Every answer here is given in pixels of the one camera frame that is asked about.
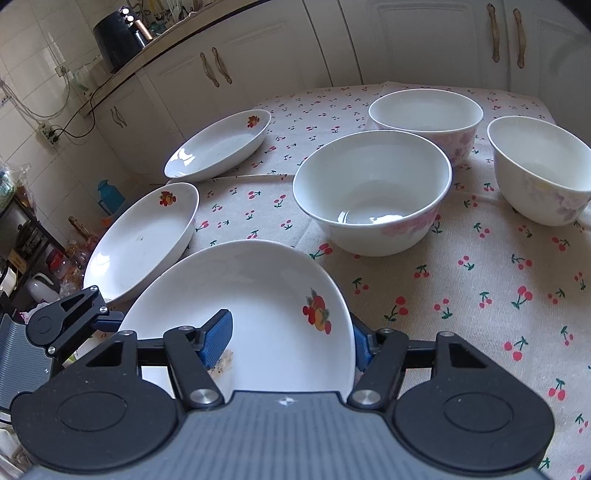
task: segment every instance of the kitchen cabinet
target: kitchen cabinet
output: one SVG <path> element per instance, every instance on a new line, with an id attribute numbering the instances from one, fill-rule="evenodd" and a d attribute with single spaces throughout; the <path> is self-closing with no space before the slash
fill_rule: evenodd
<path id="1" fill-rule="evenodd" d="M 185 138 L 269 97 L 332 85 L 302 0 L 238 13 L 145 70 Z"/>
<path id="2" fill-rule="evenodd" d="M 180 135 L 170 132 L 136 76 L 111 93 L 95 114 L 105 140 L 126 167 L 145 181 L 165 181 L 164 165 Z"/>
<path id="3" fill-rule="evenodd" d="M 364 83 L 393 80 L 508 88 L 501 0 L 340 0 L 340 4 Z"/>
<path id="4" fill-rule="evenodd" d="M 558 1 L 505 0 L 505 8 L 510 90 L 540 98 L 558 125 L 591 145 L 591 33 Z"/>

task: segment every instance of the plastic bag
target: plastic bag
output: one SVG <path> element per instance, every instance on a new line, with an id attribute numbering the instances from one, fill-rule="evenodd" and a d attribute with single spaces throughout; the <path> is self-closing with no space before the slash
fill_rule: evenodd
<path id="1" fill-rule="evenodd" d="M 16 189 L 8 165 L 0 160 L 0 212 L 8 206 Z"/>
<path id="2" fill-rule="evenodd" d="M 37 205 L 33 198 L 33 191 L 27 180 L 27 172 L 30 168 L 31 164 L 29 163 L 25 163 L 24 165 L 8 164 L 9 175 L 12 177 L 12 181 L 17 189 L 15 195 L 25 207 L 32 210 L 33 213 L 37 213 Z"/>

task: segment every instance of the countertop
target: countertop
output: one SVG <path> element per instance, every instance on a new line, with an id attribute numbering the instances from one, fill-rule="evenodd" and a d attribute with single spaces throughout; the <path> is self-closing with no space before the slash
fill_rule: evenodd
<path id="1" fill-rule="evenodd" d="M 144 67 L 167 50 L 173 48 L 185 38 L 206 28 L 208 25 L 231 15 L 237 10 L 246 8 L 260 0 L 215 0 L 199 12 L 192 12 L 186 19 L 169 28 L 165 33 L 152 40 L 146 48 L 139 52 L 111 79 L 105 83 L 92 98 L 92 105 L 96 107 L 107 98 L 117 87 L 123 84 L 140 68 Z M 90 113 L 90 102 L 80 110 L 82 116 Z"/>

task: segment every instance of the table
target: table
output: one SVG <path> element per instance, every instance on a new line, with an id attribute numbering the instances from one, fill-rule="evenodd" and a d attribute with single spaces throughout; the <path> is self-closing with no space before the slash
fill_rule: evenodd
<path id="1" fill-rule="evenodd" d="M 538 99 L 447 88 L 477 101 L 485 118 L 430 232 L 408 251 L 386 258 L 342 251 L 295 203 L 291 182 L 308 155 L 374 128 L 369 105 L 412 87 L 316 89 L 259 105 L 272 113 L 263 145 L 224 176 L 197 184 L 197 228 L 183 256 L 236 239 L 281 242 L 322 265 L 371 328 L 393 327 L 411 339 L 456 332 L 548 402 L 556 433 L 540 469 L 578 480 L 591 470 L 591 217 L 585 211 L 578 222 L 549 228 L 513 211 L 486 139 L 498 116 L 553 122 Z M 428 371 L 409 373 L 402 390 L 427 378 Z"/>

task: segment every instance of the bowl with pink floral pattern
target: bowl with pink floral pattern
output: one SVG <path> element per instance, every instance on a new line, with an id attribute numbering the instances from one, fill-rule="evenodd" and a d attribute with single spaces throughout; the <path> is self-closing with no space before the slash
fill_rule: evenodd
<path id="1" fill-rule="evenodd" d="M 295 174 L 293 193 L 336 245 L 384 257 L 425 236 L 451 183 L 452 166 L 434 143 L 371 130 L 312 153 Z"/>
<path id="2" fill-rule="evenodd" d="M 470 154 L 483 111 L 474 100 L 459 93 L 421 88 L 379 98 L 369 107 L 369 116 L 380 128 L 402 130 L 432 141 L 455 166 Z"/>
<path id="3" fill-rule="evenodd" d="M 591 200 L 591 149 L 557 125 L 503 116 L 486 131 L 495 176 L 511 206 L 548 226 L 573 223 Z"/>

